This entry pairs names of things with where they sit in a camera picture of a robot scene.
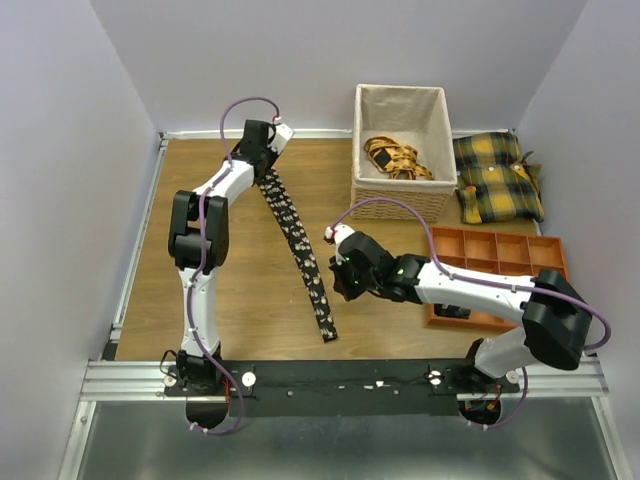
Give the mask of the black floral tie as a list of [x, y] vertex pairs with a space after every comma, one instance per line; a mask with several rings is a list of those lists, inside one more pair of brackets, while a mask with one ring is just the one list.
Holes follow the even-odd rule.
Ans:
[[318, 262], [289, 192], [274, 168], [269, 169], [258, 182], [258, 188], [289, 246], [313, 308], [322, 340], [325, 343], [337, 340], [338, 332]]

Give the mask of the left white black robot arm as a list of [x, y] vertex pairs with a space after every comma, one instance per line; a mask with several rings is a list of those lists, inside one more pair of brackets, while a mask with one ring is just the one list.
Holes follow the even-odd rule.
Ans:
[[243, 135], [220, 169], [203, 185], [173, 198], [168, 252], [183, 290], [184, 333], [176, 353], [176, 378], [201, 395], [224, 382], [216, 326], [217, 277], [229, 246], [229, 207], [263, 179], [293, 130], [279, 116], [247, 120]]

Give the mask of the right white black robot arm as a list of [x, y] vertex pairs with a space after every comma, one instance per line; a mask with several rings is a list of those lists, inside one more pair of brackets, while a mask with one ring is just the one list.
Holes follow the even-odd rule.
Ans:
[[434, 257], [393, 256], [369, 235], [345, 224], [328, 227], [325, 241], [334, 289], [351, 301], [368, 292], [393, 302], [447, 305], [516, 323], [475, 341], [454, 370], [469, 392], [485, 390], [514, 370], [543, 364], [574, 371], [586, 349], [592, 314], [558, 272], [502, 276], [454, 267]]

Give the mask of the rolled dark floral tie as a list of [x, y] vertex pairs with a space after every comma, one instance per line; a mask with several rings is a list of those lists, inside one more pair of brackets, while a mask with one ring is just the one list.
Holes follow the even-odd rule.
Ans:
[[434, 304], [433, 307], [434, 313], [438, 317], [468, 320], [471, 315], [470, 309], [460, 306], [449, 304]]

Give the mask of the orange patterned tie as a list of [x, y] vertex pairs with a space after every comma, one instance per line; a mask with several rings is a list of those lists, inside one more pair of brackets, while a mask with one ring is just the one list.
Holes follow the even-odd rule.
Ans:
[[376, 169], [393, 180], [434, 179], [433, 173], [418, 162], [419, 151], [392, 137], [373, 136], [365, 142], [364, 150]]

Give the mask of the wicker basket with liner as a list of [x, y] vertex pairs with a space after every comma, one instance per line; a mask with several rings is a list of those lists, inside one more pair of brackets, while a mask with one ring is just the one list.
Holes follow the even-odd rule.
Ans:
[[[379, 153], [409, 153], [430, 179], [392, 179], [373, 161]], [[457, 186], [453, 138], [441, 87], [359, 84], [352, 135], [351, 202], [374, 197], [400, 200], [428, 222], [440, 217]]]

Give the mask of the orange compartment tray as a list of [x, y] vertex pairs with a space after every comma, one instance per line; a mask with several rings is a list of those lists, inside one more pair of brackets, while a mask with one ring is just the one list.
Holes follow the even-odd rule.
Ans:
[[[556, 237], [436, 226], [431, 232], [439, 259], [453, 267], [504, 276], [536, 276], [549, 269], [570, 278], [562, 241]], [[468, 320], [438, 317], [431, 305], [427, 307], [426, 325], [491, 334], [516, 327], [512, 322], [480, 312], [471, 312]]]

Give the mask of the yellow plaid shirt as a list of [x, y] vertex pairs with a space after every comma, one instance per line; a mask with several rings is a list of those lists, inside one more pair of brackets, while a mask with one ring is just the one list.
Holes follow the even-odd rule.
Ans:
[[528, 161], [532, 153], [521, 151], [514, 133], [493, 131], [456, 138], [453, 151], [464, 223], [544, 221], [541, 166]]

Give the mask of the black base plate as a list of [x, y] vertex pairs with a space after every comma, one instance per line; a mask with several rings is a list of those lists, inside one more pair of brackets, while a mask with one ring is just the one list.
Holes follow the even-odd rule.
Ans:
[[335, 417], [373, 415], [456, 416], [460, 395], [517, 393], [506, 377], [494, 380], [463, 359], [231, 361], [244, 401], [211, 366], [211, 378], [191, 380], [163, 364], [165, 394], [199, 400], [220, 399], [234, 417]]

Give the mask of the aluminium frame rail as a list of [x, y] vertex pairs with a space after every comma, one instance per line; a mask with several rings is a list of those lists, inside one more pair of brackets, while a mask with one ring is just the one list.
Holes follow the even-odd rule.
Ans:
[[[519, 382], [532, 398], [605, 397], [609, 388], [600, 361], [585, 357], [577, 370], [554, 370], [542, 365], [527, 368], [528, 380]], [[193, 393], [179, 387], [160, 371], [158, 362], [91, 361], [80, 390], [82, 402], [106, 401], [221, 401], [221, 395]]]

